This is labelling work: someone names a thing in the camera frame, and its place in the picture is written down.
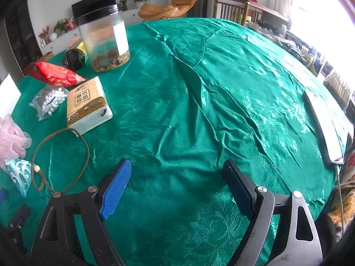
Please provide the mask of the blue wave pattern sachet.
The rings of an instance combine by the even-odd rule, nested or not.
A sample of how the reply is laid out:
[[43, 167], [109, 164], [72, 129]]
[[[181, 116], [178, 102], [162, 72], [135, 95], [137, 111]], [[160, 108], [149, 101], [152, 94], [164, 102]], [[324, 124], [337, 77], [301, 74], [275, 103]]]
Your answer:
[[60, 129], [58, 131], [55, 131], [54, 133], [50, 134], [49, 136], [45, 137], [36, 147], [34, 155], [32, 156], [31, 161], [27, 161], [21, 158], [11, 158], [11, 159], [5, 159], [5, 172], [10, 176], [12, 179], [13, 183], [16, 185], [20, 195], [25, 198], [28, 190], [30, 188], [30, 185], [32, 184], [36, 191], [40, 192], [43, 190], [44, 186], [47, 187], [52, 193], [55, 192], [55, 190], [49, 185], [46, 177], [44, 174], [41, 172], [41, 170], [35, 170], [35, 167], [37, 164], [35, 164], [35, 158], [37, 153], [39, 152], [41, 146], [55, 137], [56, 135], [59, 135], [62, 132], [65, 131], [71, 131], [80, 140], [83, 142], [85, 149], [86, 149], [86, 160], [84, 163], [84, 166], [82, 167], [81, 171], [79, 172], [78, 176], [75, 178], [74, 182], [65, 188], [63, 190], [63, 193], [67, 193], [69, 190], [74, 188], [74, 186], [78, 183], [78, 181], [81, 179], [83, 176], [90, 160], [90, 148], [88, 143], [85, 141], [83, 138], [82, 134], [77, 129], [74, 129], [72, 127], [66, 127], [63, 129]]

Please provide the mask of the pink mesh bath sponge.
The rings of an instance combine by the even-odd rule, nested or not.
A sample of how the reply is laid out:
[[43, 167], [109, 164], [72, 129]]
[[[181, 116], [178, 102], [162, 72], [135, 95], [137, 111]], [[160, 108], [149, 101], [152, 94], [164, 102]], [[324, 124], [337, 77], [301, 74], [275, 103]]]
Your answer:
[[2, 170], [6, 170], [6, 160], [25, 158], [26, 150], [31, 144], [31, 136], [20, 129], [20, 127], [13, 121], [10, 114], [7, 114], [4, 119], [1, 118], [0, 164]]

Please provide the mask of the tan tissue pack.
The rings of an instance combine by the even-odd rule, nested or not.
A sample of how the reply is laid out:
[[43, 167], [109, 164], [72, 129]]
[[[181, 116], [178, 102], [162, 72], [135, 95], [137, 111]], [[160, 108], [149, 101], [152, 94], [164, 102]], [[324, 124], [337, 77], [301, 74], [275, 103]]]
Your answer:
[[113, 113], [98, 76], [68, 92], [68, 128], [83, 135], [112, 118]]

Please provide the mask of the red snack bag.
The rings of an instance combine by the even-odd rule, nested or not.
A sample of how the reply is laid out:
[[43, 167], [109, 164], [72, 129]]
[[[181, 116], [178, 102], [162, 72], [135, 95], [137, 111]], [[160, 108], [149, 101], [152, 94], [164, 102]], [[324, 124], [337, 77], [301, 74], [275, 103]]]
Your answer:
[[51, 86], [70, 87], [86, 81], [72, 70], [48, 62], [31, 62], [23, 70], [27, 76]]

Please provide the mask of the black garbage bag roll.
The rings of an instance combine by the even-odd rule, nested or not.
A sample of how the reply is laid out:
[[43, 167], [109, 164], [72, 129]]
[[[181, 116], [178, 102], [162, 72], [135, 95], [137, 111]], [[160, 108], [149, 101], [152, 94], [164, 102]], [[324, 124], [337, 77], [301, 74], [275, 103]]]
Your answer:
[[62, 57], [62, 66], [72, 71], [83, 68], [87, 61], [86, 51], [69, 49]]

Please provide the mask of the white cardboard box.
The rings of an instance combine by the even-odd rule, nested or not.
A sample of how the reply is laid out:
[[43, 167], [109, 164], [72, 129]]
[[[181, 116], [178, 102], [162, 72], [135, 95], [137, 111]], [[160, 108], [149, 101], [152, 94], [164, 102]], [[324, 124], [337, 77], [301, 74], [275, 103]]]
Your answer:
[[21, 93], [8, 74], [2, 81], [0, 86], [0, 117], [5, 118], [8, 114], [12, 114]]

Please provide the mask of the black smartphone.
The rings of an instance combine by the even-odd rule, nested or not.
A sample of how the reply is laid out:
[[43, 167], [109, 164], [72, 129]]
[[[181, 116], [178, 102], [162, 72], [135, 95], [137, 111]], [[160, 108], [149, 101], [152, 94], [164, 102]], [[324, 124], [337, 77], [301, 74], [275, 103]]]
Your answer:
[[333, 120], [327, 115], [326, 105], [322, 98], [304, 90], [304, 102], [315, 125], [320, 151], [326, 166], [342, 166], [345, 158]]

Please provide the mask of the brown cardboard box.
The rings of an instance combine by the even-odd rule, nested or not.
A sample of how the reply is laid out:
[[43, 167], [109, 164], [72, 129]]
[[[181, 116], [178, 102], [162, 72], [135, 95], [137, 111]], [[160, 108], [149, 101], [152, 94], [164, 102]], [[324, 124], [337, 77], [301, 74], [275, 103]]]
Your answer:
[[38, 58], [37, 60], [35, 60], [36, 63], [39, 63], [39, 62], [46, 62], [48, 61], [49, 59], [53, 58], [54, 57], [54, 54], [52, 51], [46, 53], [45, 55], [43, 55], [42, 57]]

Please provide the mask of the orange book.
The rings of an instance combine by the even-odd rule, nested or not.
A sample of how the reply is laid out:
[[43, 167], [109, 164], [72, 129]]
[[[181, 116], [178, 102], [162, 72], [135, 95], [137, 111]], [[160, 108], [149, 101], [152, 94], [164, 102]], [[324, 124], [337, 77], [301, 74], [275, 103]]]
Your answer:
[[81, 42], [81, 36], [75, 36], [74, 39], [70, 42], [70, 45], [67, 47], [66, 51], [69, 51], [70, 49], [76, 49]]

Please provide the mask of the black display cabinet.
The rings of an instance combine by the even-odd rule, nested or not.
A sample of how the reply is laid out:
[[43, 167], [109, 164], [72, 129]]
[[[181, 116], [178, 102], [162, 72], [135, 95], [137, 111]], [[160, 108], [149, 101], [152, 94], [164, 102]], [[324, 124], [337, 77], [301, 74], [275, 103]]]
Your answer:
[[5, 28], [13, 55], [21, 70], [42, 57], [32, 28], [27, 0], [17, 0], [5, 16]]

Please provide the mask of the red flower vase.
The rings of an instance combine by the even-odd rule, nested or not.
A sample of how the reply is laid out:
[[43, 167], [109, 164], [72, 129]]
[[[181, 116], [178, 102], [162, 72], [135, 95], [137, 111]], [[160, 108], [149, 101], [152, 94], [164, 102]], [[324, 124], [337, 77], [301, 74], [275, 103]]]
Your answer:
[[50, 25], [47, 25], [45, 28], [42, 28], [41, 33], [38, 35], [39, 39], [40, 39], [40, 45], [41, 47], [44, 47], [45, 45], [47, 45], [48, 43], [50, 43], [49, 40], [49, 31], [50, 31]]

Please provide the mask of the clear jar black lid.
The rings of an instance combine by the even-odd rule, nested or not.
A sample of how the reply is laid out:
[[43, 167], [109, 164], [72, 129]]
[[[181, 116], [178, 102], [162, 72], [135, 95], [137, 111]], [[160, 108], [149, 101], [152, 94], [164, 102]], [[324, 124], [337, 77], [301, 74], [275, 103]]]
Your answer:
[[122, 10], [114, 4], [76, 19], [79, 32], [96, 73], [126, 64], [130, 51]]

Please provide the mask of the small potted plant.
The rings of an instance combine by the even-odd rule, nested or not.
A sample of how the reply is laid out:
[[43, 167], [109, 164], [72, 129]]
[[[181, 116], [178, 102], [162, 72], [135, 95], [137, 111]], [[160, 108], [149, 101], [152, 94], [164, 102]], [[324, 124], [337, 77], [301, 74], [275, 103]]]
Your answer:
[[120, 5], [121, 5], [121, 8], [122, 8], [122, 11], [125, 12], [128, 10], [128, 6], [127, 6], [127, 2], [128, 0], [120, 0]]

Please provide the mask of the black television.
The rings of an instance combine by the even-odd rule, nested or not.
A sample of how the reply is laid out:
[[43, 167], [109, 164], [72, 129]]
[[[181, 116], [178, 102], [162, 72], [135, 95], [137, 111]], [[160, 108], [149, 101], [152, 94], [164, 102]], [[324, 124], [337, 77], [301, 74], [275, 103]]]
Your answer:
[[99, 10], [116, 4], [116, 0], [81, 0], [72, 4], [72, 13], [74, 19], [77, 19], [87, 13]]

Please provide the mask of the orange lounge chair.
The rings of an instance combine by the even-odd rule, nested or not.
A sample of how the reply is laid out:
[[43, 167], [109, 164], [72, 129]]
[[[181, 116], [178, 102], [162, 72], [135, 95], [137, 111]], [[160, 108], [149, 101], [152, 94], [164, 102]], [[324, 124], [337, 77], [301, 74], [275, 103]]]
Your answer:
[[171, 0], [166, 7], [158, 7], [145, 3], [138, 11], [138, 16], [144, 21], [182, 18], [198, 0]]

